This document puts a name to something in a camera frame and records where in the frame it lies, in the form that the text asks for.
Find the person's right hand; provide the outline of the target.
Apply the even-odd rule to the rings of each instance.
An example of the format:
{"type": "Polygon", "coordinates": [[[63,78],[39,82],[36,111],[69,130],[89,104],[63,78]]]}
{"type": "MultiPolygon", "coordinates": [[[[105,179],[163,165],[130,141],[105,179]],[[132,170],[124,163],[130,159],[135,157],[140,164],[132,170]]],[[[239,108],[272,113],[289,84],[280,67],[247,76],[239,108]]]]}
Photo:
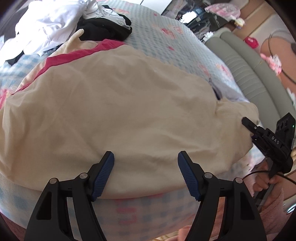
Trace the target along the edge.
{"type": "Polygon", "coordinates": [[[268,173],[257,173],[255,176],[255,183],[253,185],[254,191],[266,190],[270,185],[274,184],[274,187],[281,190],[282,188],[282,178],[278,175],[269,177],[268,173]]]}

